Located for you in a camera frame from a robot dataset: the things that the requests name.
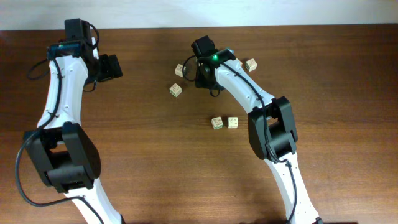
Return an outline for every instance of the wooden block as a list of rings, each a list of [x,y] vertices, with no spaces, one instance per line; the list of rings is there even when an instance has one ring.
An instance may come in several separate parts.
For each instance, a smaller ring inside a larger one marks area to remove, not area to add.
[[[182,89],[177,84],[174,84],[170,87],[170,92],[171,94],[173,94],[173,96],[178,97],[179,94],[182,92]]]
[[[228,118],[228,128],[238,128],[238,118],[229,117]]]
[[[182,77],[182,65],[178,64],[177,68],[175,68],[175,74]]]
[[[257,63],[256,63],[256,61],[255,61],[254,59],[250,59],[250,60],[248,60],[248,61],[245,63],[245,67],[246,67],[246,69],[247,69],[249,72],[251,72],[251,71],[253,71],[254,69],[257,68]]]
[[[220,129],[223,127],[223,120],[221,117],[211,119],[211,124],[213,125],[214,130]]]

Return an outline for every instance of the brown tabletop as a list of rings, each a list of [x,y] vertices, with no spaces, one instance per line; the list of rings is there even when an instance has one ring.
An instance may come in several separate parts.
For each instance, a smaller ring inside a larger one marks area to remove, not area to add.
[[[227,91],[217,98],[174,74],[209,35],[275,97],[286,96],[298,131],[300,170],[326,222],[397,223],[398,25],[100,30],[100,54],[124,76],[84,93],[81,123],[101,155],[101,181],[126,223],[273,223],[285,218],[274,177],[253,153],[247,116]],[[84,223],[73,203],[25,203],[14,180],[24,131],[43,113],[49,76],[26,79],[62,30],[0,32],[1,223]],[[37,69],[37,74],[46,66]],[[188,67],[194,73],[193,64]],[[178,98],[169,88],[182,87]],[[210,119],[239,118],[213,130]],[[63,198],[40,180],[26,152],[25,191]]]

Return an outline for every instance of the robotic arm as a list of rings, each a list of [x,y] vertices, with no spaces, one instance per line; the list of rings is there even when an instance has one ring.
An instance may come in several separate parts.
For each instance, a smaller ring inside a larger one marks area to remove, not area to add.
[[[68,198],[84,199],[73,202],[88,223],[124,223],[102,188],[98,150],[81,128],[83,87],[123,75],[115,55],[98,56],[99,35],[92,26],[98,36],[96,43],[90,26],[80,19],[66,20],[67,38],[48,48],[51,80],[47,103],[34,138],[28,137],[32,132],[25,135],[29,139],[26,148],[46,186],[55,187]],[[67,150],[52,152],[59,144],[65,144]],[[18,183],[26,199],[19,178]],[[49,205],[27,201],[35,206]]]
[[[256,156],[266,162],[285,203],[292,224],[322,223],[313,207],[297,162],[297,131],[289,101],[260,88],[241,68],[230,50],[218,51],[208,36],[196,40],[192,49],[198,61],[195,86],[227,89],[248,114],[249,142]],[[278,119],[268,127],[266,120]]]

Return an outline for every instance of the brown table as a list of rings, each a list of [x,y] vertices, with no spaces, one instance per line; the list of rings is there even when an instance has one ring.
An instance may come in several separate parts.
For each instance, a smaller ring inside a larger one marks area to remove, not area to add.
[[[241,61],[256,59],[252,79],[290,100],[302,177],[324,221],[398,222],[397,24],[100,34],[100,53],[116,54],[124,76],[84,93],[81,119],[101,155],[103,187],[127,223],[284,219],[276,182],[249,145],[244,110],[227,91],[212,98],[174,74],[203,35]],[[25,203],[14,180],[22,134],[35,128],[49,85],[49,77],[32,82],[25,74],[63,31],[0,36],[0,222],[84,223],[71,202]],[[192,65],[188,70],[193,74]],[[178,98],[169,93],[174,83],[183,88]],[[215,131],[215,116],[237,116],[239,128]],[[41,183],[26,153],[21,177],[37,202],[63,197]]]

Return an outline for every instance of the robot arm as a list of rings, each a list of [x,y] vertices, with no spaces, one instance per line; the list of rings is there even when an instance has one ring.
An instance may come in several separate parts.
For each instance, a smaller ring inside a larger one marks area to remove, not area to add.
[[[228,49],[218,51],[207,36],[196,40],[192,44],[192,49],[198,59],[195,85],[211,90],[227,89],[248,114],[249,142],[253,151],[266,162],[275,177],[285,203],[286,218],[289,219],[292,215],[290,220],[292,224],[322,223],[318,212],[311,204],[300,175],[295,145],[297,131],[289,101],[285,97],[275,99],[265,92],[244,72]],[[278,119],[278,122],[266,127],[267,140],[277,158],[290,163],[291,171],[286,163],[277,162],[266,150],[264,114],[267,119]]]
[[[83,197],[103,223],[124,223],[101,185],[100,155],[81,128],[80,121],[83,87],[87,83],[121,77],[122,72],[115,55],[98,56],[88,22],[67,20],[65,32],[67,38],[48,49],[50,88],[37,127],[49,120],[57,103],[58,110],[51,122],[28,145],[27,151],[45,185],[55,187],[58,193],[64,193],[68,198]],[[58,84],[57,66],[61,71],[61,86]],[[61,88],[59,102],[58,88]],[[51,149],[59,144],[65,144],[67,151],[52,152]],[[96,214],[83,201],[73,202],[88,223],[100,223]]]

